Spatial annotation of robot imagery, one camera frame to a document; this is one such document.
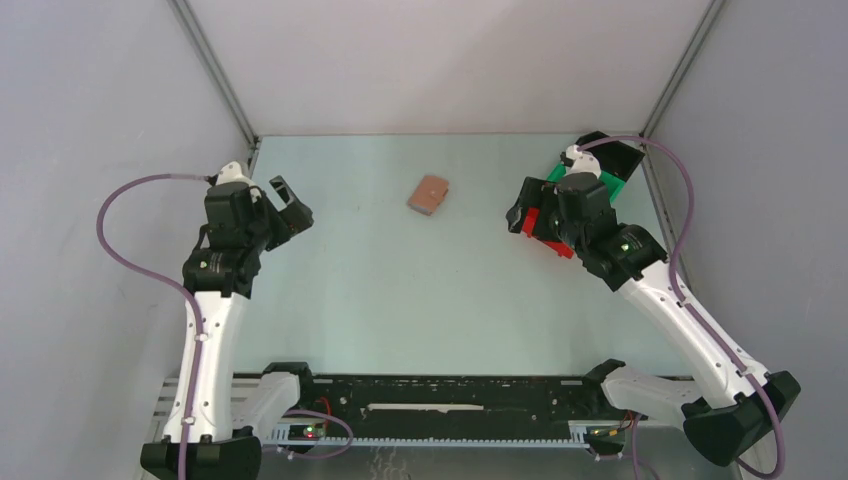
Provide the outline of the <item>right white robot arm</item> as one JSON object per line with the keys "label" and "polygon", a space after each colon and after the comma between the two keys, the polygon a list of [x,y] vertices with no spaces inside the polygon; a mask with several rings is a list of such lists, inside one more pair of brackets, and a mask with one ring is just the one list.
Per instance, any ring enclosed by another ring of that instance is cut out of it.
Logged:
{"label": "right white robot arm", "polygon": [[571,145],[555,181],[527,177],[507,211],[507,228],[568,248],[583,268],[640,309],[677,349],[688,383],[639,372],[610,359],[589,375],[585,411],[606,418],[617,409],[645,414],[681,430],[706,460],[740,464],[782,420],[801,393],[788,371],[769,371],[747,353],[688,291],[660,242],[644,227],[618,220],[603,182],[603,164]]}

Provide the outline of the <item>red plastic bin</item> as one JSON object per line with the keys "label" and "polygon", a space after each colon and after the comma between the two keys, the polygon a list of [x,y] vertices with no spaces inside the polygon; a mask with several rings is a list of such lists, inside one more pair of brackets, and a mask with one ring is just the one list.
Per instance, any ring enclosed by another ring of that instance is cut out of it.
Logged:
{"label": "red plastic bin", "polygon": [[533,234],[536,221],[539,217],[540,210],[538,208],[529,208],[527,211],[526,218],[522,224],[521,232],[528,238],[533,238],[547,246],[548,248],[554,250],[557,255],[561,258],[571,259],[574,255],[573,250],[568,247],[566,244],[562,242],[553,242],[541,240],[539,237]]}

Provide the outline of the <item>black plastic bin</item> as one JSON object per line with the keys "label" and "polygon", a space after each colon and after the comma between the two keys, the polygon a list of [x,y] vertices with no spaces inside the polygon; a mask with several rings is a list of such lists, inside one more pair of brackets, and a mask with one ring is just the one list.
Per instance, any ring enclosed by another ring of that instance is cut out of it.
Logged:
{"label": "black plastic bin", "polygon": [[589,148],[599,161],[601,170],[627,182],[640,166],[645,153],[622,141],[613,141]]}

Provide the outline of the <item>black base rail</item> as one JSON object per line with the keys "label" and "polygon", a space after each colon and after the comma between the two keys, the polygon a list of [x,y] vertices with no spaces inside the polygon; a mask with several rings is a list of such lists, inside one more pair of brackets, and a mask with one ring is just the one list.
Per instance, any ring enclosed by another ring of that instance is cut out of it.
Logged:
{"label": "black base rail", "polygon": [[265,373],[300,380],[295,414],[271,439],[313,446],[450,446],[620,450],[633,413],[580,376],[314,374],[304,362]]}

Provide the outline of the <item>green plastic bin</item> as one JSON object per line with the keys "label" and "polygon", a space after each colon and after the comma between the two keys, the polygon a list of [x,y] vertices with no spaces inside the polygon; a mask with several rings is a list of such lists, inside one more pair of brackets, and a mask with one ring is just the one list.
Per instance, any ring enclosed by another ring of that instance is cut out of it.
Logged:
{"label": "green plastic bin", "polygon": [[[564,164],[559,163],[547,175],[546,180],[548,182],[558,183],[566,174],[568,174],[572,170],[572,167],[567,167]],[[626,181],[604,170],[600,172],[599,179],[607,187],[610,202],[614,202],[616,197],[624,188]]]}

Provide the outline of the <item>brown leather card holder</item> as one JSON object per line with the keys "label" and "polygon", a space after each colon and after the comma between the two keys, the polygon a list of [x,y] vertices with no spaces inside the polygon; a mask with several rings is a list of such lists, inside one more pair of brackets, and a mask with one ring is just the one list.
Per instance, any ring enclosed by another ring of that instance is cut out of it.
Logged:
{"label": "brown leather card holder", "polygon": [[431,216],[445,200],[448,191],[448,180],[436,175],[425,175],[408,198],[407,206],[415,212]]}

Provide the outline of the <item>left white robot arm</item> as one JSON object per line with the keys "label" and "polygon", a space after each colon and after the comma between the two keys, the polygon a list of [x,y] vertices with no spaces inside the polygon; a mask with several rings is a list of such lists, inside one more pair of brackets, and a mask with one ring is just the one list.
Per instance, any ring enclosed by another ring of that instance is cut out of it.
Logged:
{"label": "left white robot arm", "polygon": [[207,221],[182,267],[188,298],[176,397],[161,440],[140,456],[156,479],[254,479],[281,416],[304,416],[316,403],[315,388],[288,371],[263,373],[243,403],[232,401],[234,354],[260,256],[310,228],[312,212],[281,177],[270,182],[284,202],[276,209],[241,162],[210,183]]}

